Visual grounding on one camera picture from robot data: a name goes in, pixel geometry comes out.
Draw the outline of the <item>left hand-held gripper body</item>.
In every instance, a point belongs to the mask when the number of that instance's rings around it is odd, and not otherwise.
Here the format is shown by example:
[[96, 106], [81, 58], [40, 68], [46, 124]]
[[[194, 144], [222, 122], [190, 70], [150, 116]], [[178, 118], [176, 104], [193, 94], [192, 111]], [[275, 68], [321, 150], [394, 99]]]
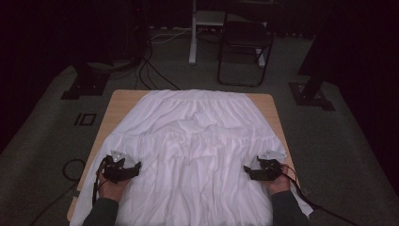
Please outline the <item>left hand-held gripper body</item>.
[[125, 181], [126, 174], [135, 172], [132, 168], [126, 169], [124, 163], [126, 154], [117, 151], [112, 151], [103, 159], [103, 175], [108, 181], [117, 184], [118, 182]]

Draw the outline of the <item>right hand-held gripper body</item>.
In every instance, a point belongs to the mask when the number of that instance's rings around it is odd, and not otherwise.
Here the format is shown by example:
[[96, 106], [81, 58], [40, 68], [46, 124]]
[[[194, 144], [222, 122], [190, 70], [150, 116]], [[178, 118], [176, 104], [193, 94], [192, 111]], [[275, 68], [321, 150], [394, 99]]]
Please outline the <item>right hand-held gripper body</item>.
[[286, 158], [285, 153], [267, 150], [256, 157], [257, 171], [263, 175], [263, 181], [274, 181], [282, 175], [282, 161]]

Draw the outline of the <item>white skirt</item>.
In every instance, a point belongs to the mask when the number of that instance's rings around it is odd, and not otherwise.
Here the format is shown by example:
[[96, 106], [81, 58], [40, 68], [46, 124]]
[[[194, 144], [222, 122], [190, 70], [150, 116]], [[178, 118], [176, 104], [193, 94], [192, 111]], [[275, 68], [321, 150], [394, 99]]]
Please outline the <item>white skirt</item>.
[[273, 226], [272, 195], [244, 171], [267, 150], [285, 152], [245, 94], [151, 91], [105, 139], [71, 226], [82, 226], [97, 201], [96, 172], [112, 151], [125, 153], [128, 166], [142, 163], [115, 226]]

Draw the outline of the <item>person's right hand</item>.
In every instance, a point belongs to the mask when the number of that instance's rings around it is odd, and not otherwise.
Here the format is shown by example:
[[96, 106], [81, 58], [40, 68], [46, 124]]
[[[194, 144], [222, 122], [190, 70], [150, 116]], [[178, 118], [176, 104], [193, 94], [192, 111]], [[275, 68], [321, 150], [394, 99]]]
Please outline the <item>person's right hand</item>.
[[282, 175], [280, 177], [274, 181], [266, 181], [263, 183], [271, 195], [291, 190], [290, 180], [286, 177], [287, 173], [288, 167], [283, 166]]

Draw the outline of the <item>person's left hand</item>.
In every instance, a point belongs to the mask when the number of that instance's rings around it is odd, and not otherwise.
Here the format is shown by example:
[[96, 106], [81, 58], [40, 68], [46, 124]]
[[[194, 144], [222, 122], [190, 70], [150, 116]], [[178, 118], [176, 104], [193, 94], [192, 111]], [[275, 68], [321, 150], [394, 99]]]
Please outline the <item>person's left hand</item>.
[[98, 192], [101, 198], [113, 200], [115, 202], [120, 202], [125, 188], [130, 184], [130, 180], [125, 180], [114, 184], [107, 181], [103, 174], [99, 173], [100, 186]]

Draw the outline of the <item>black stand base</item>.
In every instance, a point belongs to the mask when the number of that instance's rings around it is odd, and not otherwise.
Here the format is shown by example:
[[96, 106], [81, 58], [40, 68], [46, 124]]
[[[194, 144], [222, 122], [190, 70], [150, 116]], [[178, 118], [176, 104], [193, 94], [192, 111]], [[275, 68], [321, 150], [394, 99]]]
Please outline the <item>black stand base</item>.
[[334, 111], [331, 101], [327, 99], [322, 91], [322, 84], [330, 75], [328, 56], [323, 50], [327, 46], [327, 34], [325, 24], [328, 21], [335, 0], [329, 0], [328, 9], [325, 13], [320, 28], [300, 68], [299, 75], [308, 75], [310, 78], [306, 83], [290, 82], [289, 86], [295, 103], [301, 106], [319, 106], [325, 111]]
[[104, 93], [109, 73], [97, 71], [86, 62], [72, 66], [77, 75], [70, 89], [63, 92], [62, 100], [78, 100], [81, 96], [101, 96]]

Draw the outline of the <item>black folding chair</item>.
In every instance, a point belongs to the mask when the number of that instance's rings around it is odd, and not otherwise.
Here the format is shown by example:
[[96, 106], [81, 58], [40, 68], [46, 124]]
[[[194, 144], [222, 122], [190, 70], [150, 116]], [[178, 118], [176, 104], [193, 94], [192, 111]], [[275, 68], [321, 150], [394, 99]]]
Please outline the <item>black folding chair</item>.
[[[222, 85], [258, 87], [264, 81], [267, 64], [274, 43], [275, 32], [284, 18], [285, 9], [273, 0], [232, 0], [225, 10], [221, 41], [218, 49], [217, 80]], [[254, 49], [255, 62], [263, 56], [263, 72], [255, 84], [223, 81], [221, 76], [224, 47]]]

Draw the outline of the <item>white desk frame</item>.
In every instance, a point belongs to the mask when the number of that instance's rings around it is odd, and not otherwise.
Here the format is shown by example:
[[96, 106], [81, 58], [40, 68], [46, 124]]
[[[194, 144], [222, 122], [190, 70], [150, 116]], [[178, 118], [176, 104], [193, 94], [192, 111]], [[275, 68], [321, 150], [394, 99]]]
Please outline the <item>white desk frame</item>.
[[225, 12], [221, 10], [197, 9], [197, 0], [192, 0], [191, 43], [188, 64], [193, 66], [197, 62], [197, 34], [198, 26], [221, 27], [224, 22]]

